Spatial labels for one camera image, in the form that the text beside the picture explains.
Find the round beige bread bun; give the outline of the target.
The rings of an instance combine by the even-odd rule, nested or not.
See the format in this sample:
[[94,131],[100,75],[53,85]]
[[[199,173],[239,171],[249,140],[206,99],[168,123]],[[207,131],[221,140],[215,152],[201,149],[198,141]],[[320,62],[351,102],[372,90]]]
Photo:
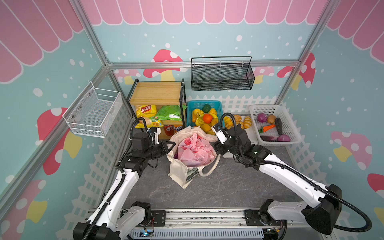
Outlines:
[[240,115],[234,115],[236,123],[239,123],[242,121],[242,117]]

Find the small orange carrot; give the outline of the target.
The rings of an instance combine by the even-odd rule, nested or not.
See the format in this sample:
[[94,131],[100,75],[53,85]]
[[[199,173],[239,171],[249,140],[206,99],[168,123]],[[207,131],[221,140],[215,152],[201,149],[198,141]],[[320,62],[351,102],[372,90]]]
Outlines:
[[276,125],[269,125],[269,126],[265,126],[265,127],[262,127],[258,130],[259,134],[262,134],[262,133],[265,133],[273,128],[275,128]]

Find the black mesh wall basket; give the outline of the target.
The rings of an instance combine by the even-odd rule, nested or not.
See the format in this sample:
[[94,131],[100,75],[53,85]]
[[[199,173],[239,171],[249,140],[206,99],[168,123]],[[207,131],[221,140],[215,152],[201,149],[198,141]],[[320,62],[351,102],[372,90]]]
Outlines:
[[255,75],[252,57],[195,57],[191,58],[192,91],[251,90]]

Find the wooden black-frame shelf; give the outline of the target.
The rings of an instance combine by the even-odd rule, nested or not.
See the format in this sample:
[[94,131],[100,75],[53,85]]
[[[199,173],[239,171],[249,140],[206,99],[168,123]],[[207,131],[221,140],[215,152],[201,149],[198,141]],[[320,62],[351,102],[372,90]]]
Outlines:
[[126,98],[134,119],[137,118],[134,107],[139,105],[179,106],[181,121],[164,121],[165,125],[186,126],[186,91],[185,81],[181,82],[140,82],[136,79]]

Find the teal plastic fruit basket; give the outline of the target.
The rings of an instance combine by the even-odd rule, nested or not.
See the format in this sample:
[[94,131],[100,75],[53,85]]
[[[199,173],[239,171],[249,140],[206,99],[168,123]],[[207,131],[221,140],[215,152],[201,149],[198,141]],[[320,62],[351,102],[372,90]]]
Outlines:
[[217,110],[217,115],[218,115],[218,118],[220,120],[221,116],[223,115],[224,111],[223,111],[223,108],[222,108],[222,104],[221,102],[219,101],[208,101],[208,100],[205,100],[205,101],[189,101],[188,102],[188,105],[187,105],[187,121],[186,121],[186,126],[190,126],[190,127],[197,127],[193,122],[192,122],[192,112],[194,109],[202,109],[202,107],[205,105],[205,104],[208,104],[210,105],[212,108],[216,109]]

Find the orange tomato fruit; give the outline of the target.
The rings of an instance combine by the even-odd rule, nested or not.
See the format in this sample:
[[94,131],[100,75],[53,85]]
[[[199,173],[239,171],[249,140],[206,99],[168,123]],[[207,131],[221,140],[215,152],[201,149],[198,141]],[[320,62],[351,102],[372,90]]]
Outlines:
[[203,121],[206,123],[206,124],[210,124],[213,120],[213,116],[211,114],[204,114],[203,115]]

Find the beige canvas tote bag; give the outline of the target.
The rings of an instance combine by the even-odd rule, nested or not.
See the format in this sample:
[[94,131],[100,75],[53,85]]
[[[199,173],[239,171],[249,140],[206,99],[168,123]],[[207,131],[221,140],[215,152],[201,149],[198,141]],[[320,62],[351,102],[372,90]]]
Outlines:
[[176,159],[178,145],[183,139],[191,137],[193,133],[196,133],[200,137],[208,140],[211,145],[218,140],[217,136],[208,135],[198,127],[187,127],[171,137],[170,141],[175,142],[176,146],[171,150],[170,153],[167,154],[167,158],[171,162],[169,177],[171,177],[183,189],[187,188],[195,176],[209,176],[216,169],[221,158],[221,155],[216,153],[216,158],[209,165],[200,167],[187,167],[181,161]]

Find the green snack bag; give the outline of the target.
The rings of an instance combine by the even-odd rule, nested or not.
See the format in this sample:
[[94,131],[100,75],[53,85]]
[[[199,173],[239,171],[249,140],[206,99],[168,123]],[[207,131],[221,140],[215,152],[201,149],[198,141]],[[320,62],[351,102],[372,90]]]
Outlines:
[[161,121],[181,121],[181,106],[166,105],[162,106],[156,113],[155,118]]

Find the striped yellow bread roll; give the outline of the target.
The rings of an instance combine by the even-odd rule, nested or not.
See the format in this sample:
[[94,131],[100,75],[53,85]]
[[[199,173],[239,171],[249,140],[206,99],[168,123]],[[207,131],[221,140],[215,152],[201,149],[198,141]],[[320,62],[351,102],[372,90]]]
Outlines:
[[224,117],[224,122],[225,122],[225,128],[227,129],[231,129],[234,126],[233,121],[229,116]]

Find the white plastic vegetable basket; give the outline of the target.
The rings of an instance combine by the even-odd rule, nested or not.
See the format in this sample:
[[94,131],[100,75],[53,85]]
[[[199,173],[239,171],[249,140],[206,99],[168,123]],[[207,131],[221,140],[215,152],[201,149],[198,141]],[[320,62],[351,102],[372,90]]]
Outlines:
[[[254,125],[254,129],[257,135],[257,140],[260,145],[265,147],[285,147],[292,144],[298,144],[301,141],[301,135],[297,130],[293,120],[289,116],[287,110],[282,106],[276,105],[251,105],[249,106],[250,114],[252,116],[252,121]],[[283,135],[288,135],[291,138],[290,142],[264,142],[261,140],[261,136],[279,136],[276,128],[273,128],[265,133],[259,134],[258,130],[262,127],[269,126],[267,123],[260,123],[257,120],[257,116],[259,113],[265,113],[267,116],[274,115],[277,118],[282,120],[283,124]]]

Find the pink plastic grocery bag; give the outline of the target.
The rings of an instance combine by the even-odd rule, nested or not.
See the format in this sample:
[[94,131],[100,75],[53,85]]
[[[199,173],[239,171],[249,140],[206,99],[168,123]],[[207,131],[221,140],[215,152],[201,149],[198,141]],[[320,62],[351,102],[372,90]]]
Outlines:
[[185,138],[178,145],[176,159],[187,167],[200,167],[209,165],[217,154],[210,142],[198,134]]

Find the purple onion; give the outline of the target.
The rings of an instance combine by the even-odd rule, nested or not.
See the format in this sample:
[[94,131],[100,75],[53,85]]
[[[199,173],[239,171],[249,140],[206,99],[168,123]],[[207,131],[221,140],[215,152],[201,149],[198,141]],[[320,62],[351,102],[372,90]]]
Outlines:
[[257,116],[257,120],[260,123],[265,123],[268,120],[268,116],[265,113],[259,113]]
[[291,141],[291,138],[290,138],[288,135],[280,135],[280,136],[277,138],[277,141],[278,141],[278,142],[290,142],[290,141]]

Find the brown potato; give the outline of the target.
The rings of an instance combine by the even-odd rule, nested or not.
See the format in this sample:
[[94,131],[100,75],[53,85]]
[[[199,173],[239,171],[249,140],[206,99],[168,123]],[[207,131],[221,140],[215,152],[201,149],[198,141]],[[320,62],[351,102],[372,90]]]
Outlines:
[[269,115],[268,117],[267,117],[267,123],[268,124],[270,124],[270,125],[273,125],[274,123],[275,123],[275,121],[276,121],[276,116],[274,116],[274,115]]

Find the purple onion back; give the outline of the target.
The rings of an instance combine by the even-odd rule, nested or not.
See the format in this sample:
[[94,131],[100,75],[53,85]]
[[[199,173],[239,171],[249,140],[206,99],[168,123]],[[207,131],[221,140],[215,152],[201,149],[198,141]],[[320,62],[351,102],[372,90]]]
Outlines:
[[257,120],[260,123],[265,123],[268,120],[268,116],[265,113],[259,113],[257,116]]

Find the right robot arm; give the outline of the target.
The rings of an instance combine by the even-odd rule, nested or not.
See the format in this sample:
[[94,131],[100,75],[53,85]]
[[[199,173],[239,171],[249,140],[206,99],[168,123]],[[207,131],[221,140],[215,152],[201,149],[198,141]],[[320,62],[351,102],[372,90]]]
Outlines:
[[[338,186],[318,183],[281,161],[269,149],[252,144],[246,131],[236,124],[234,115],[224,113],[212,131],[218,137],[212,144],[216,153],[231,153],[237,163],[274,178],[301,198],[300,202],[266,200],[258,211],[247,210],[247,219],[265,226],[279,221],[284,228],[289,221],[305,222],[323,235],[330,235],[334,229],[364,233],[372,228],[371,219],[363,211],[343,200]],[[365,225],[359,228],[337,225],[343,207],[360,215]]]

